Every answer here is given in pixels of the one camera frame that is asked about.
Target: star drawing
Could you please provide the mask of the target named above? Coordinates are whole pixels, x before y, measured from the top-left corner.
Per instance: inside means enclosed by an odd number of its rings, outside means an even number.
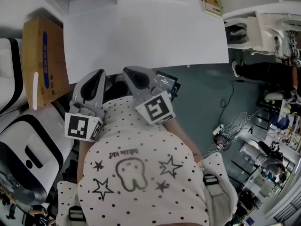
[[[173,176],[173,178],[175,178],[175,175],[176,175],[175,170],[183,166],[183,165],[174,164],[173,156],[171,156],[169,158],[168,162],[159,161],[159,163],[163,167],[163,170],[160,173],[160,175],[169,173],[171,176]]]
[[[103,183],[98,181],[96,178],[93,179],[96,181],[98,188],[93,191],[93,193],[100,193],[102,196],[102,201],[104,201],[105,194],[113,194],[114,192],[108,188],[109,178],[107,178]]]
[[[104,168],[104,166],[102,166],[102,162],[103,161],[101,161],[100,163],[95,162],[96,166],[93,167],[93,168],[97,168],[97,172],[99,171],[99,169],[103,169]]]
[[[163,183],[156,182],[158,187],[155,188],[155,190],[160,189],[162,193],[164,193],[164,189],[169,188],[165,185],[166,180],[164,180]]]

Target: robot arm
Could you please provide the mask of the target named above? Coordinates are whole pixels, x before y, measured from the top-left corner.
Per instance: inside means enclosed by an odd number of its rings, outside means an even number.
[[[125,67],[122,75],[134,97],[137,112],[150,125],[160,125],[175,117],[169,95],[151,69]],[[75,86],[70,111],[65,114],[66,137],[96,140],[105,116],[105,76],[104,70],[94,71]]]

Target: white robot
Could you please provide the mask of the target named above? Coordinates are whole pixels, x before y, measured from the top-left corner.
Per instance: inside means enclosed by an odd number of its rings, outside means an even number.
[[[0,39],[0,116],[27,103],[21,54],[22,40]]]
[[[44,203],[73,145],[52,104],[25,111],[0,134],[1,187],[25,205]]]

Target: cardboard box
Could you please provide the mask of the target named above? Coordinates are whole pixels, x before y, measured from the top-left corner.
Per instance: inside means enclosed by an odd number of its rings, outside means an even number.
[[[44,106],[72,90],[61,27],[43,17],[26,22],[22,48],[23,81],[30,108]]]

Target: book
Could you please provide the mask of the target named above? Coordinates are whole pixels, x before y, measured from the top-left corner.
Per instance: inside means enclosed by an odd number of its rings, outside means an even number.
[[[202,0],[202,9],[205,13],[222,17],[221,0]]]

